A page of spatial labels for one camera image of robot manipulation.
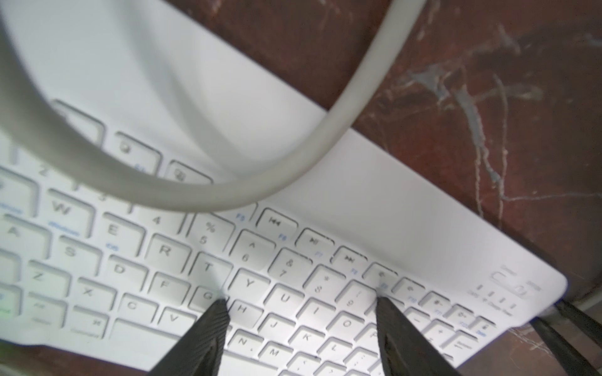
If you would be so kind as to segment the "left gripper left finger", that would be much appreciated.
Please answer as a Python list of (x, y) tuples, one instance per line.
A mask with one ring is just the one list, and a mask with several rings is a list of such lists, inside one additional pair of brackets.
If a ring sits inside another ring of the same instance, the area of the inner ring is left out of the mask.
[(217, 299), (148, 374), (218, 375), (229, 324), (227, 301)]

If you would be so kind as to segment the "white wireless keyboard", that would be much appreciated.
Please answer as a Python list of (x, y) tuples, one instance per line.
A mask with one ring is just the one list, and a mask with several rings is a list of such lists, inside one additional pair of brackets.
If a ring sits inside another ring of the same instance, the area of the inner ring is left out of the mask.
[[(165, 1), (4, 1), (53, 109), (177, 183), (236, 178), (325, 111)], [(380, 375), (376, 298), (453, 366), (553, 305), (567, 279), (361, 134), (230, 211), (162, 211), (1, 137), (1, 338), (151, 369), (217, 299), (222, 375)]]

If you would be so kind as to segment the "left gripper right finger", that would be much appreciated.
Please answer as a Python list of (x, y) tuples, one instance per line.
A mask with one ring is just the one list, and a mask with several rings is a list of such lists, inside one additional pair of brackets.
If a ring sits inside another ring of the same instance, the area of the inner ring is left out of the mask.
[(385, 375), (459, 374), (385, 296), (376, 299), (376, 324)]

